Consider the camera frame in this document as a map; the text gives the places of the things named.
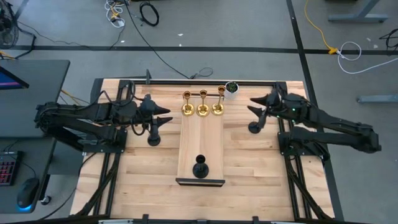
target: floor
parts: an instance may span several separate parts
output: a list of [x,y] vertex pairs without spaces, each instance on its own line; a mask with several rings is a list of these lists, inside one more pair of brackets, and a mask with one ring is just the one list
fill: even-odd
[[[339,24],[327,21],[327,15],[353,13],[363,7],[366,1],[310,0],[308,14],[323,29],[330,45],[340,47],[346,41],[354,41],[363,50],[381,52],[385,50],[385,41],[378,38],[397,28],[397,1],[381,1],[371,11],[390,16],[383,24]],[[14,12],[23,2],[27,2],[19,21],[53,40],[106,47],[118,38],[120,30],[105,19],[104,1],[10,2]],[[214,74],[209,78],[212,79],[305,80],[299,54],[294,52],[297,51],[297,44],[286,1],[159,0],[152,3],[160,14],[159,25],[140,26],[141,22],[136,20],[138,28],[151,45],[170,47],[169,51],[159,51],[159,55],[184,74],[190,76],[203,67],[211,67]],[[305,0],[293,0],[292,4],[304,49],[325,49],[320,34],[304,17]],[[138,12],[138,7],[139,3],[133,3],[130,9]],[[91,51],[79,47],[51,50],[50,46],[67,45],[38,37],[36,44],[47,50],[35,50],[21,59],[70,60],[63,89],[85,100],[89,100],[93,80],[99,77],[143,75],[149,69],[154,78],[181,78],[148,48],[135,48],[145,47],[146,44],[132,26],[126,11],[122,18],[126,20],[126,28],[116,44],[120,50]],[[20,34],[17,45],[23,49],[30,42],[30,37]],[[184,47],[211,48],[192,52]],[[229,47],[229,51],[223,52],[217,47],[225,47],[224,50]],[[260,48],[287,50],[279,53],[258,52]],[[23,51],[7,52],[17,55]],[[358,71],[394,57],[363,55],[357,62],[344,61],[343,66],[346,70]],[[306,54],[306,58],[319,107],[333,116],[373,125],[382,145],[382,151],[375,154],[330,146],[345,220],[394,223],[398,207],[398,156],[394,141],[397,136],[398,105],[360,105],[355,98],[358,95],[397,93],[398,62],[360,75],[348,75],[340,70],[335,55]],[[81,155],[66,151],[60,149],[57,153],[65,153],[69,161],[79,166]],[[56,172],[62,169],[60,167],[60,164],[55,164],[52,169]],[[39,205],[30,215],[0,215],[0,222],[34,220],[56,209],[76,186],[77,176],[72,173],[75,172],[69,174],[67,170],[62,170],[63,175],[56,175],[50,181],[48,191],[54,196],[49,205]],[[66,217],[71,204],[72,201],[69,201],[52,217]]]

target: cable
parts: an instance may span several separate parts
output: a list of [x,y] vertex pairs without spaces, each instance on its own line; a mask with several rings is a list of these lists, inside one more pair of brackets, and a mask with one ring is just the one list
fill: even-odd
[[134,27],[136,28],[138,34],[141,36],[141,38],[143,39],[143,41],[148,45],[148,47],[150,47],[150,49],[156,54],[156,56],[163,62],[165,63],[169,68],[171,68],[172,70],[174,70],[175,72],[177,72],[178,74],[180,74],[181,76],[185,77],[186,79],[191,79],[191,78],[195,78],[195,76],[187,77],[186,75],[184,75],[182,72],[178,71],[177,69],[173,68],[171,65],[169,65],[167,62],[165,62],[165,60],[162,59],[162,57],[156,52],[156,50],[148,43],[148,41],[144,38],[144,36],[141,34],[141,32],[139,31],[136,23],[134,22],[134,19],[132,18],[130,9],[127,7],[127,1],[124,0],[124,3],[126,5],[127,11],[129,12],[129,16],[131,19],[132,24],[134,25]]
[[106,9],[106,18],[112,24],[112,26],[116,28],[122,28],[126,25],[124,19],[120,18],[120,14],[123,13],[123,9],[121,6],[124,4],[117,4],[116,1],[106,0],[104,8]]
[[[53,42],[53,43],[64,43],[64,44],[67,44],[67,45],[75,44],[75,45],[78,45],[78,46],[80,46],[80,47],[85,47],[85,48],[87,48],[87,49],[89,49],[89,50],[93,50],[93,49],[91,49],[91,48],[90,48],[89,46],[87,46],[87,45],[81,45],[81,44],[76,43],[76,42],[66,42],[66,41],[63,41],[63,40],[52,40],[52,39],[50,39],[50,38],[48,38],[48,37],[46,37],[46,36],[40,34],[35,28],[33,28],[33,27],[31,27],[31,26],[28,26],[28,25],[26,25],[26,24],[24,24],[23,22],[20,22],[20,21],[18,21],[18,23],[20,23],[20,24],[22,24],[22,25],[24,25],[24,26],[26,26],[26,27],[28,27],[28,28],[31,28],[32,30],[34,30],[34,31],[36,32],[37,35],[39,35],[39,36],[41,36],[41,37],[43,37],[43,38],[45,38],[45,39],[47,39],[47,40],[49,40],[49,41],[51,41],[51,42]],[[121,31],[119,32],[118,39],[112,44],[112,46],[109,47],[108,50],[111,50],[111,49],[113,48],[113,46],[115,46],[115,45],[119,42],[120,36],[121,36],[121,34],[123,33],[123,31],[124,31],[124,26],[123,26],[123,28],[121,29]]]
[[323,39],[323,43],[325,43],[325,45],[328,47],[328,49],[329,49],[329,54],[331,55],[331,54],[335,54],[335,53],[337,53],[337,48],[334,48],[334,47],[330,47],[329,45],[328,45],[328,43],[326,42],[326,40],[325,40],[325,36],[323,35],[323,32],[322,32],[322,30],[321,29],[319,29],[311,20],[310,20],[310,18],[308,17],[308,15],[307,15],[307,5],[308,5],[308,1],[309,0],[307,0],[306,2],[305,2],[305,6],[304,6],[304,14],[305,14],[305,18],[307,18],[307,21],[309,21],[310,23],[311,23],[311,25],[314,27],[314,28],[316,28],[320,33],[321,33],[321,35],[322,35],[322,39]]
[[[347,58],[347,57],[345,57],[345,56],[343,55],[343,47],[344,47],[346,44],[354,44],[354,45],[356,45],[356,46],[358,47],[358,49],[359,49],[359,55],[358,55],[356,58]],[[381,66],[381,65],[387,65],[388,63],[391,63],[391,62],[394,62],[394,61],[398,60],[398,58],[395,58],[395,59],[392,59],[392,60],[390,60],[390,61],[381,63],[381,64],[379,64],[379,65],[375,65],[375,66],[372,66],[372,67],[370,67],[370,68],[364,69],[364,70],[362,70],[362,71],[358,71],[358,72],[347,72],[345,69],[343,69],[343,66],[341,66],[340,59],[341,59],[341,58],[342,58],[342,59],[346,59],[346,60],[349,60],[349,61],[351,61],[351,62],[353,62],[353,61],[355,61],[355,60],[358,60],[358,59],[361,57],[361,54],[362,54],[362,49],[361,49],[361,47],[360,47],[357,43],[355,43],[355,42],[351,42],[351,41],[345,42],[345,43],[343,43],[343,45],[341,46],[340,50],[337,51],[337,54],[338,54],[338,56],[337,56],[338,65],[340,66],[340,68],[342,69],[343,72],[345,72],[345,73],[347,73],[347,74],[351,74],[351,75],[363,73],[363,72],[366,72],[366,71],[368,71],[368,70],[370,70],[370,69],[377,68],[377,67],[379,67],[379,66]]]
[[[83,168],[83,166],[85,165],[85,163],[86,163],[89,159],[91,159],[95,154],[97,154],[97,153],[93,153],[91,156],[89,156],[89,157],[81,164],[81,166],[80,166],[80,168],[79,168],[79,174],[80,174],[81,168]],[[69,197],[68,197],[57,209],[55,209],[54,211],[52,211],[52,212],[49,213],[48,215],[46,215],[46,216],[44,216],[44,217],[42,217],[42,218],[40,218],[40,219],[38,219],[38,220],[45,220],[46,218],[52,216],[55,212],[59,211],[59,210],[69,201],[69,199],[72,197],[72,195],[73,195],[73,193],[75,193],[75,191],[76,191],[76,187],[72,190],[72,192],[70,193]]]
[[[144,6],[149,6],[153,10],[153,12],[155,13],[155,15],[156,15],[156,22],[155,23],[151,23],[145,18],[144,14],[142,13],[142,8],[144,8]],[[141,20],[143,22],[145,22],[146,24],[148,24],[148,25],[150,25],[152,27],[155,27],[155,26],[157,26],[159,24],[159,13],[157,12],[155,6],[153,6],[150,2],[141,2],[140,5],[139,5],[139,13],[141,14]]]
[[65,95],[69,96],[71,99],[73,99],[74,102],[77,103],[78,105],[80,105],[80,104],[76,100],[79,100],[79,101],[82,101],[84,103],[90,104],[89,102],[87,102],[85,100],[82,100],[80,98],[77,98],[77,97],[73,96],[72,94],[68,93],[66,90],[61,90],[61,92],[64,93]]
[[61,90],[61,92],[64,93],[65,95],[69,96],[77,105],[80,106],[80,103],[77,100],[75,100],[75,98],[71,94],[69,94],[67,91]]
[[19,139],[17,139],[17,140],[14,141],[13,143],[9,144],[8,146],[4,147],[4,149],[3,149],[2,151],[4,152],[5,150],[7,150],[7,152],[8,152],[8,150],[9,150],[12,146],[14,146],[17,142],[19,142]]
[[15,58],[11,57],[9,54],[7,54],[7,53],[5,53],[5,52],[3,52],[3,51],[0,51],[0,55],[1,55],[2,57],[7,57],[7,58],[10,58],[10,59],[15,59]]
[[33,168],[31,168],[31,166],[30,165],[28,165],[28,164],[26,164],[24,161],[19,161],[20,163],[22,163],[22,164],[24,164],[25,166],[27,166],[28,168],[30,168],[31,170],[32,170],[32,172],[33,172],[33,178],[36,178],[36,172],[35,172],[35,170],[33,169]]
[[19,59],[19,58],[21,58],[21,57],[23,57],[23,56],[25,56],[25,55],[31,53],[31,52],[35,49],[36,35],[34,35],[34,34],[31,33],[31,32],[27,32],[26,30],[21,29],[21,28],[18,26],[18,23],[17,23],[17,22],[16,22],[15,26],[17,26],[17,27],[18,27],[18,30],[19,30],[20,32],[22,32],[23,34],[32,36],[32,42],[30,43],[30,49],[29,49],[28,51],[26,51],[26,52],[20,54],[20,55],[17,55],[17,56],[15,57],[15,59]]
[[[10,145],[6,146],[6,147],[3,149],[3,152],[4,152],[5,150],[7,150],[7,153],[8,153],[9,150],[10,150],[12,147],[14,147],[14,145],[15,145],[17,142],[19,142],[19,139],[16,140],[15,142],[11,143]],[[9,156],[10,156],[11,158],[13,158],[16,162],[18,162],[18,160],[17,160],[14,156],[12,156],[12,155],[10,155],[10,154],[9,154]],[[21,160],[19,160],[19,162],[22,163],[22,164],[24,164],[24,165],[27,166],[28,168],[30,168],[30,169],[32,170],[32,172],[33,172],[33,175],[34,175],[33,178],[36,178],[36,171],[35,171],[30,165],[26,164],[24,161],[21,161]]]
[[131,125],[131,129],[132,129],[132,131],[134,132],[134,134],[135,134],[136,136],[142,136],[142,135],[145,133],[145,131],[146,131],[146,129],[144,128],[144,124],[142,124],[142,131],[141,131],[141,133],[137,133],[136,129],[134,128],[134,125]]
[[[207,75],[201,74],[202,71],[204,71],[205,69],[209,69],[210,71],[208,72]],[[213,69],[210,67],[205,67],[201,70],[199,70],[199,72],[196,72],[196,74],[192,75],[189,79],[195,79],[196,77],[209,77],[210,75],[213,74]]]
[[384,36],[382,36],[382,37],[380,37],[379,38],[379,40],[386,40],[386,51],[387,51],[387,53],[388,52],[390,52],[389,50],[388,50],[388,48],[393,48],[394,50],[392,50],[391,52],[394,52],[394,51],[396,51],[397,50],[397,48],[398,48],[398,43],[396,43],[395,45],[393,45],[393,46],[390,46],[389,45],[389,43],[390,43],[390,39],[395,39],[395,38],[398,38],[398,36],[397,37],[391,37],[393,34],[395,34],[396,32],[398,31],[398,29],[393,29],[390,33],[388,33],[388,34],[386,34],[386,35],[384,35]]
[[[81,107],[81,108],[76,108],[76,109],[74,109],[74,108],[64,108],[64,110],[70,110],[70,111],[75,111],[75,110],[76,110],[76,111],[80,111],[80,110],[87,109],[87,108],[93,106],[95,103],[97,103],[97,101],[100,99],[100,97],[101,97],[102,94],[105,94],[106,99],[107,99],[112,105],[114,105],[114,106],[126,106],[127,104],[129,104],[129,103],[131,103],[131,102],[133,101],[134,96],[135,96],[135,94],[136,94],[136,84],[134,83],[134,81],[131,81],[131,87],[128,89],[128,91],[131,93],[131,96],[130,96],[130,99],[128,99],[127,102],[125,102],[125,103],[120,103],[120,104],[114,103],[114,102],[111,100],[111,98],[109,97],[108,93],[107,93],[105,90],[103,90],[103,91],[101,91],[101,92],[99,93],[99,95],[96,97],[96,99],[93,100],[93,102],[91,102],[89,105],[83,106],[83,107]],[[47,108],[47,109],[43,110],[43,111],[40,113],[40,118],[42,118],[46,112],[48,112],[48,111],[50,111],[50,110],[57,110],[57,109],[58,109],[58,107],[53,107],[53,108]]]
[[60,98],[66,105],[69,105],[61,95],[60,95]]

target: black clamp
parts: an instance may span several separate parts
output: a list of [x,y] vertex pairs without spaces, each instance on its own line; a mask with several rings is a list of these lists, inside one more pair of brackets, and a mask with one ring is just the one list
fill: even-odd
[[149,215],[148,214],[143,214],[142,215],[142,224],[148,224],[148,219],[149,219]]
[[152,76],[150,75],[149,70],[146,70],[146,80],[145,80],[145,84],[149,85],[150,84],[150,80],[151,80]]
[[260,224],[259,217],[253,217],[253,224]]

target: small potted plant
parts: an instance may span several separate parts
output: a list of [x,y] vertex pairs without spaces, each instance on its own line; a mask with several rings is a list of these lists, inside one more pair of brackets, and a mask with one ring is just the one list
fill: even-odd
[[225,98],[233,100],[239,91],[239,85],[236,82],[228,82],[225,84]]

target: computer mouse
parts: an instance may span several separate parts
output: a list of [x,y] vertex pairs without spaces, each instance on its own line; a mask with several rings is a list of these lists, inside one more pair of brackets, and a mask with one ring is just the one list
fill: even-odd
[[20,208],[26,208],[32,205],[35,199],[37,189],[39,188],[39,180],[37,178],[27,179],[19,189],[17,196],[17,204]]

